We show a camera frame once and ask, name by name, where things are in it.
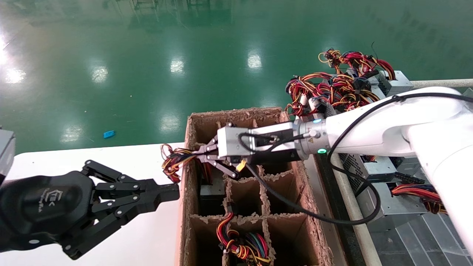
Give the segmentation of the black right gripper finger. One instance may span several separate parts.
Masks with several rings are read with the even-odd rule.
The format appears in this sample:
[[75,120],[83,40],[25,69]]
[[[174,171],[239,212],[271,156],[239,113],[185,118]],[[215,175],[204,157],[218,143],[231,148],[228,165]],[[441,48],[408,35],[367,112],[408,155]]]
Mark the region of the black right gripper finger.
[[196,156],[213,156],[218,158],[218,138],[212,138],[207,144],[200,146],[198,150],[192,152],[193,155]]
[[234,166],[230,165],[226,158],[220,158],[219,156],[201,156],[201,162],[210,164],[232,179],[238,179],[239,177],[239,172],[237,172]]

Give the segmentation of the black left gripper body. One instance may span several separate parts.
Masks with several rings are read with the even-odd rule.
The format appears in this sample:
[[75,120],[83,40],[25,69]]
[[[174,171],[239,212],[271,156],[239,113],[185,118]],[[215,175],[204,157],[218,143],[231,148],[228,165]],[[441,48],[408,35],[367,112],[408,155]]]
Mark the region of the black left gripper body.
[[37,175],[1,185],[1,252],[57,243],[66,252],[99,244],[92,204],[96,185],[86,175]]

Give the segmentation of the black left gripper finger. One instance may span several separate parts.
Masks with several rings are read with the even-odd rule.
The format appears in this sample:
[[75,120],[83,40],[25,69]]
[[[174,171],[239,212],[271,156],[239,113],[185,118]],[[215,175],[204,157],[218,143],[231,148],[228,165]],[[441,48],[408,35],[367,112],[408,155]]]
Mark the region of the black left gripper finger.
[[103,181],[97,183],[94,188],[103,199],[117,199],[129,195],[138,195],[150,200],[178,200],[180,198],[177,184],[159,185],[152,178],[136,180],[93,160],[85,162],[82,174]]
[[159,204],[179,199],[178,192],[141,192],[94,204],[78,229],[61,241],[63,251],[77,260],[140,214],[155,212]]

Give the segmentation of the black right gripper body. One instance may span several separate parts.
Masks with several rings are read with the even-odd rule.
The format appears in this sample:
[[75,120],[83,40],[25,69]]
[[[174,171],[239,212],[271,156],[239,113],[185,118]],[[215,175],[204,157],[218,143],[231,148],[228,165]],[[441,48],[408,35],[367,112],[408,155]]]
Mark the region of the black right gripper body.
[[249,156],[228,156],[224,159],[233,164],[238,164],[242,159],[245,159],[247,164],[250,165],[279,164],[305,160],[305,158],[299,156],[296,149],[277,150],[268,153],[261,151]]

